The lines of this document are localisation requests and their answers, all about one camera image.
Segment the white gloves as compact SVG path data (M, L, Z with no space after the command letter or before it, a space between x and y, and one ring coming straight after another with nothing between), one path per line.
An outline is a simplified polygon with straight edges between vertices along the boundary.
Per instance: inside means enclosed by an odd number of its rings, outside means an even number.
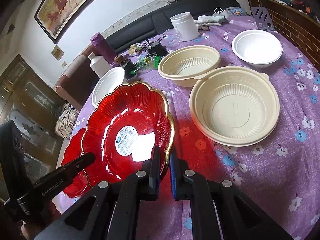
M209 30L211 26L221 27L224 22L226 22L226 18L223 15L210 15L210 16L199 16L197 20L194 20L197 29L199 30Z

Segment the cream plastic bowl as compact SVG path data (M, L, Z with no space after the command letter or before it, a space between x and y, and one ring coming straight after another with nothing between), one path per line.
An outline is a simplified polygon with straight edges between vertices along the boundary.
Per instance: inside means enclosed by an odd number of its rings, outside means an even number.
M222 145L257 144L275 129L279 96L265 73L244 67L221 67L193 86L191 119L209 139Z
M181 87L193 87L220 63L220 53L213 47L196 45L180 48L159 63L161 77Z

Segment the black small container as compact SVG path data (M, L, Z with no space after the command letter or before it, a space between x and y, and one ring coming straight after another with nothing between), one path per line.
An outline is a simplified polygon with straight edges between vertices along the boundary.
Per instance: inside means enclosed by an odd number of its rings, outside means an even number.
M127 80L135 77L136 72L137 72L137 67L131 60L125 60L122 62L121 65L124 68L125 78Z

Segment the framed horse painting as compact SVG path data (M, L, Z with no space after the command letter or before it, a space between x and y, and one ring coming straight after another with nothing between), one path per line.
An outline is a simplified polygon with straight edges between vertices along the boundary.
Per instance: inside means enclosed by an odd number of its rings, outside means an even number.
M57 44L77 16L93 0L42 0L35 12L35 21Z

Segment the purple thermos bottle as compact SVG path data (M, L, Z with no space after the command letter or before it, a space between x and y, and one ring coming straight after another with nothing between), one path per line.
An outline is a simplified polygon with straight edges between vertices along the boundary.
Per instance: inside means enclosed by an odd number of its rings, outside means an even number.
M94 34L91 39L91 44L95 46L100 55L109 63L114 64L114 58L117 56L116 51L104 39L101 33Z

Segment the white plastic bottle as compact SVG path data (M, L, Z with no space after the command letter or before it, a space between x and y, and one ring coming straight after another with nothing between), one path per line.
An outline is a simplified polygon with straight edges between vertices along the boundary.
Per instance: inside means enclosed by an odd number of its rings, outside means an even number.
M97 56L95 53L90 53L88 58L90 59L91 69L99 78L102 78L111 69L110 64L101 55Z

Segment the small red gold-rimmed plate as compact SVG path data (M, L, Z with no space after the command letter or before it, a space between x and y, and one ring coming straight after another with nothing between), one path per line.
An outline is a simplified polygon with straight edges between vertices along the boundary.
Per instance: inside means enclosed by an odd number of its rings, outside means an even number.
M156 147L163 179L174 134L169 103L160 90L142 81L119 85L100 100L87 120L81 148L95 155L94 163L85 168L88 184L124 180L151 159Z

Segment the black leather sofa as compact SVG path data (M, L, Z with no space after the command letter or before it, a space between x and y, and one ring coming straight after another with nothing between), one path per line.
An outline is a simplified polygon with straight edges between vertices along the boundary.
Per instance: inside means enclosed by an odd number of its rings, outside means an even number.
M236 0L179 0L152 11L106 38L116 51L121 53L132 44L172 29L170 18L182 12L190 12L194 19L201 15L211 15L216 8L240 7Z

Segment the green snack packets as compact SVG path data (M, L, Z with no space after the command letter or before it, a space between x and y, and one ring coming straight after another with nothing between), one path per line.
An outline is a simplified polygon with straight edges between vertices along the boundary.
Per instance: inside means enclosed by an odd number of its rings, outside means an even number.
M158 69L161 59L162 57L159 55L142 57L135 63L135 68L133 71L137 73L138 71L143 70Z

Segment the white plastic jar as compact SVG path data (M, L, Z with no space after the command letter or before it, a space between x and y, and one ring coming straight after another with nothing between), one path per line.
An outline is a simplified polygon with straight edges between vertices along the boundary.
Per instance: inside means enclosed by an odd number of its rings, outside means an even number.
M172 16L170 20L181 41L191 41L199 36L199 31L190 12L177 14Z

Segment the patterned blanket bundle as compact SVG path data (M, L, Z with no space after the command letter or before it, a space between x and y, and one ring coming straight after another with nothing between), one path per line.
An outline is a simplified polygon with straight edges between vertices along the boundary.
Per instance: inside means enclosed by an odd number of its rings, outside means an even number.
M55 133L63 139L69 139L76 124L79 111L70 103L65 103L55 125Z

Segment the purple floral tablecloth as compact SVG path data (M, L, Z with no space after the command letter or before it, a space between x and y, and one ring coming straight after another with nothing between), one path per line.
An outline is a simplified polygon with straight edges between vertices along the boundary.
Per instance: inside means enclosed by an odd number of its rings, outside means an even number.
M231 43L240 32L256 27L251 16L232 17L228 24L212 27L169 52L207 45L220 53L220 66L250 68L233 53ZM143 70L139 78L166 96L175 122L177 155L192 170L209 180L231 180L293 239L319 239L319 64L292 44L279 24L272 34L283 46L282 56L257 71L270 77L278 93L279 121L271 135L253 146L223 146L205 137L190 116L191 88L163 79L157 70ZM169 172L159 199L141 203L138 225L136 239L192 239L189 202L174 201Z

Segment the small white foam bowl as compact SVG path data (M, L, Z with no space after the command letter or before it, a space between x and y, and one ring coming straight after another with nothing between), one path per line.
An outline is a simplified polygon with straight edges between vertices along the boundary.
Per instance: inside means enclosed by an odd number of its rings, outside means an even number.
M232 41L232 51L253 67L266 68L280 59L281 42L273 34L263 30L246 30Z

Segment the wooden cabinet with glass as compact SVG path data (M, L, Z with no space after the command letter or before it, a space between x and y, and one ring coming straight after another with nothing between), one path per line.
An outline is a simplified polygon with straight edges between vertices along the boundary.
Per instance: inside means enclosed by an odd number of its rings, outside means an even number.
M56 168L63 138L55 126L65 101L17 55L1 74L1 123L22 135L25 169L32 182Z

